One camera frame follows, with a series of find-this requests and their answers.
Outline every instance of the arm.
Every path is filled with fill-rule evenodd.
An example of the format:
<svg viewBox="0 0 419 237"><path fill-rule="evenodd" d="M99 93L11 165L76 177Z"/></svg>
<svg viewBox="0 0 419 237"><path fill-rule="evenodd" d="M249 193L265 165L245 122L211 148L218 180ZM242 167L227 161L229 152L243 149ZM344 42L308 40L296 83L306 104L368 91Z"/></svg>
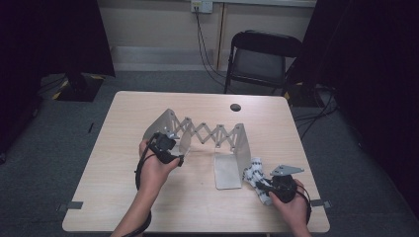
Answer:
<svg viewBox="0 0 419 237"><path fill-rule="evenodd" d="M146 140L143 140L139 144L140 155L145 149L146 142ZM145 156L153 154L151 150L148 150ZM124 236L145 222L161 187L166 182L169 173L177 167L178 163L179 158L176 158L165 165L155 155L146 160L141 170L139 190L126 215L111 236Z"/></svg>
<svg viewBox="0 0 419 237"><path fill-rule="evenodd" d="M295 182L303 187L299 180ZM301 187L297 188L302 194L304 190ZM295 237L309 237L306 221L306 203L303 197L296 195L292 201L288 203L281 202L277 196L269 192L269 197L272 200L275 208L282 214L284 222L289 226Z"/></svg>

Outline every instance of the gray carpet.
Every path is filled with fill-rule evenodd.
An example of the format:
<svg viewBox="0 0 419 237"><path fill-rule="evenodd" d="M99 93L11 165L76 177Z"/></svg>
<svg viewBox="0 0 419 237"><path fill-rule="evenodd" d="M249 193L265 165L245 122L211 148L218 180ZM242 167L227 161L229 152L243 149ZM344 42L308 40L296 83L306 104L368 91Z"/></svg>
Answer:
<svg viewBox="0 0 419 237"><path fill-rule="evenodd" d="M203 71L117 72L116 78L104 81L93 103L52 100L56 88L44 92L38 116L0 166L0 236L108 236L64 232L65 213L56 209L71 201L113 96L121 90L220 94L220 83L222 78L213 80ZM263 87L235 82L232 86L237 94L271 95L271 89ZM292 112L297 118L316 115L320 109ZM303 121L296 125L300 134L308 126ZM319 236L419 236L418 221L386 173L359 148L355 134L337 111L318 119L302 140L320 194L333 204L326 210L331 229Z"/></svg>

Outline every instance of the electrical outlet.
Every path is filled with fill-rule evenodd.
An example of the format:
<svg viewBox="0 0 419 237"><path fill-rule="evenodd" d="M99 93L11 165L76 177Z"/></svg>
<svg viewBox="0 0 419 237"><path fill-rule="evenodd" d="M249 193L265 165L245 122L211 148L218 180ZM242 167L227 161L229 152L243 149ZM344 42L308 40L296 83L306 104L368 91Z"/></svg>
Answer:
<svg viewBox="0 0 419 237"><path fill-rule="evenodd" d="M208 1L191 1L191 12L212 13L212 2Z"/></svg>

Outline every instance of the black chair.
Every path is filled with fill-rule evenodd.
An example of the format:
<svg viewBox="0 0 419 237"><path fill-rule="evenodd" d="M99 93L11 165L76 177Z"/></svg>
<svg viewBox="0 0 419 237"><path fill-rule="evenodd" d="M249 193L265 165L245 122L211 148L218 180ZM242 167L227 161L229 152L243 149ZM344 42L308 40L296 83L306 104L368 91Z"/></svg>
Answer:
<svg viewBox="0 0 419 237"><path fill-rule="evenodd" d="M287 87L286 57L297 57L301 42L293 37L257 31L236 34L231 41L224 94L231 81Z"/></svg>

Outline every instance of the light wood table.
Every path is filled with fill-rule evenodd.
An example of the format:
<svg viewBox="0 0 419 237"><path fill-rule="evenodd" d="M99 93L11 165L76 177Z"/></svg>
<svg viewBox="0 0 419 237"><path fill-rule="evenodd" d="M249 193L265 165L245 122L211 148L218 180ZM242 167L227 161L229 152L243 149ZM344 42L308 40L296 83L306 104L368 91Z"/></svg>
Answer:
<svg viewBox="0 0 419 237"><path fill-rule="evenodd" d="M239 104L233 112L231 104ZM112 232L126 213L135 193L138 143L148 127L166 109L179 120L224 124L232 130L244 123L252 157L261 157L263 171L279 164L303 168L293 175L302 181L311 199L319 199L310 167L287 101L281 97L211 94L118 92L109 109L73 201L81 209L68 209L63 229L70 232ZM147 232L171 233L278 233L289 229L273 206L262 204L247 183L236 190L219 191L213 171L214 143L192 138L182 167L171 173L152 207ZM314 207L311 232L327 232L322 206Z"/></svg>

